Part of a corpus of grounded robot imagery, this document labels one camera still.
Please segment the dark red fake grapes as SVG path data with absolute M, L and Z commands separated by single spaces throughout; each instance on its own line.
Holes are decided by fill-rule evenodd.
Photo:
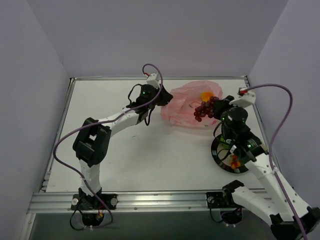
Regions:
M 214 117 L 214 103 L 218 100 L 218 97 L 211 96 L 208 101 L 203 101 L 200 106 L 196 107 L 193 113 L 195 120 L 201 122 L 205 117 L 212 119 Z

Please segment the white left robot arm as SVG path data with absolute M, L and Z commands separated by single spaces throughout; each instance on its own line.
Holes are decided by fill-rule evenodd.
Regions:
M 78 192 L 83 196 L 82 202 L 88 209 L 95 210 L 101 203 L 100 165 L 107 155 L 111 137 L 141 122 L 148 125 L 154 108 L 166 106 L 172 99 L 173 95 L 165 88 L 142 84 L 139 96 L 135 101 L 130 100 L 129 104 L 123 108 L 125 113 L 121 117 L 114 114 L 101 119 L 102 122 L 115 120 L 114 122 L 83 128 L 79 131 L 72 149 L 75 151 L 84 176 Z

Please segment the fake strawberry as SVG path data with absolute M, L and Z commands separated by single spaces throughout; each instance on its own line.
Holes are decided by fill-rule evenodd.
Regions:
M 236 156 L 235 154 L 233 154 L 231 157 L 230 166 L 233 170 L 238 169 L 242 166 L 240 158 L 238 156 Z

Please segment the orange fake fruit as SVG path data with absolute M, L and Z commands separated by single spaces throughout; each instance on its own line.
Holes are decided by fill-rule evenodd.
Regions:
M 206 91 L 206 92 L 202 92 L 200 94 L 200 99 L 202 102 L 207 102 L 209 101 L 211 98 L 214 98 L 215 95 L 212 92 Z

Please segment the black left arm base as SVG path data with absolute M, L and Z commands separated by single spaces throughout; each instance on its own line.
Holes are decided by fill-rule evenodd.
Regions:
M 86 195 L 80 188 L 78 193 L 74 194 L 70 209 L 73 211 L 69 225 L 74 231 L 82 231 L 86 227 L 90 229 L 104 228 L 114 222 L 111 210 L 115 210 L 118 204 L 118 195 L 116 193 L 102 193 L 100 189 L 97 196 Z M 75 226 L 73 218 L 76 213 L 80 214 L 82 225 Z

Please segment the pink floral plastic bag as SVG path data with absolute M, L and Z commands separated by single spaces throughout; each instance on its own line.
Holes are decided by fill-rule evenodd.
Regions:
M 209 80 L 188 82 L 170 91 L 173 99 L 161 108 L 162 120 L 180 127 L 212 129 L 217 125 L 218 120 L 206 116 L 201 122 L 198 122 L 194 116 L 195 108 L 202 103 L 201 93 L 203 92 L 212 92 L 218 98 L 223 96 L 223 90 L 216 82 Z

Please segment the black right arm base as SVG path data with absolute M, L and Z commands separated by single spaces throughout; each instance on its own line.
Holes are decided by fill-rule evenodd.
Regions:
M 206 193 L 206 204 L 211 220 L 217 224 L 237 225 L 243 221 L 243 207 L 228 200 L 222 191 Z M 213 210 L 219 210 L 220 219 L 215 219 Z

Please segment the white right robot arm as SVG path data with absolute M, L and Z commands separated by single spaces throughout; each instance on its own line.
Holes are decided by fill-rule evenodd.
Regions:
M 270 149 L 246 125 L 245 108 L 252 102 L 230 95 L 224 99 L 211 97 L 209 102 L 213 105 L 213 117 L 221 125 L 221 135 L 211 145 L 214 160 L 223 166 L 225 158 L 218 146 L 226 146 L 227 156 L 232 160 L 230 168 L 246 168 L 272 200 L 265 200 L 241 181 L 233 180 L 222 188 L 223 203 L 251 211 L 269 225 L 278 240 L 305 240 L 320 223 L 320 209 L 311 207 L 295 192 L 273 162 Z

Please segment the green fake fruit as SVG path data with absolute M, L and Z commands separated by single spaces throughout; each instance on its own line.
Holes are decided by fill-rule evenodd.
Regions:
M 230 143 L 228 143 L 228 142 L 224 139 L 224 137 L 223 137 L 222 135 L 220 136 L 219 142 L 220 142 L 220 144 L 221 144 L 224 148 L 226 148 L 226 149 L 230 149 L 231 146 L 232 146 Z

